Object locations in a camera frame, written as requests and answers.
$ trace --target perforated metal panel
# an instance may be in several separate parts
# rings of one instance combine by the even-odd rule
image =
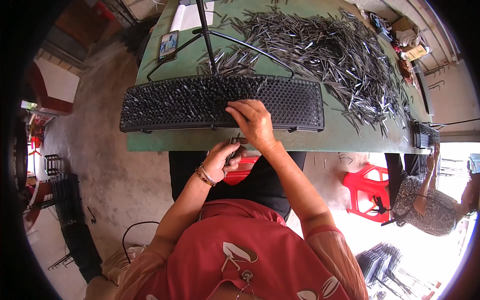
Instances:
[[[320,85],[267,75],[205,75],[131,87],[120,117],[123,132],[238,127],[225,111],[228,101],[259,99],[274,129],[324,129]]]
[[[418,149],[433,149],[440,142],[437,130],[419,122],[412,123],[413,145]]]

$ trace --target necklace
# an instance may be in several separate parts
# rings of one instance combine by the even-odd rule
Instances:
[[[238,299],[240,297],[240,294],[243,292],[243,290],[245,290],[246,288],[250,287],[250,289],[252,290],[252,296],[255,300],[257,300],[257,295],[255,295],[255,293],[253,292],[253,288],[252,286],[250,285],[250,279],[253,277],[253,273],[250,271],[250,270],[245,270],[242,272],[241,274],[243,280],[245,280],[247,282],[247,285],[244,286],[241,290],[240,290],[240,293],[237,295],[237,297],[235,298]]]

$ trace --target silver bangle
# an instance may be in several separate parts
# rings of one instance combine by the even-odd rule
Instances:
[[[207,180],[211,183],[211,184],[217,184],[217,182],[215,182],[208,174],[207,172],[205,171],[204,169],[204,163],[202,162],[200,164],[200,170],[202,170],[202,172],[205,174],[205,176],[207,177]]]

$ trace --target black pants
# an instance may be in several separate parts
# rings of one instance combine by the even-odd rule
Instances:
[[[173,201],[180,196],[190,176],[206,157],[206,151],[170,151],[170,178]],[[297,166],[303,171],[306,152],[288,152]],[[229,185],[223,181],[210,189],[206,201],[216,199],[246,199],[269,207],[280,214],[285,221],[290,214],[280,179],[265,157],[261,156],[253,165],[250,174],[237,185]]]
[[[388,189],[390,191],[390,207],[393,207],[396,196],[400,190],[402,181],[407,176],[420,175],[420,160],[419,154],[403,154],[405,160],[405,169],[402,165],[402,159],[398,153],[385,153],[388,168]]]

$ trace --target phone screen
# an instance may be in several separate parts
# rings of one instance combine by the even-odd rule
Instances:
[[[160,50],[158,51],[158,59],[161,60],[168,54],[172,53],[177,49],[178,43],[178,31],[173,31],[162,36],[160,42]]]

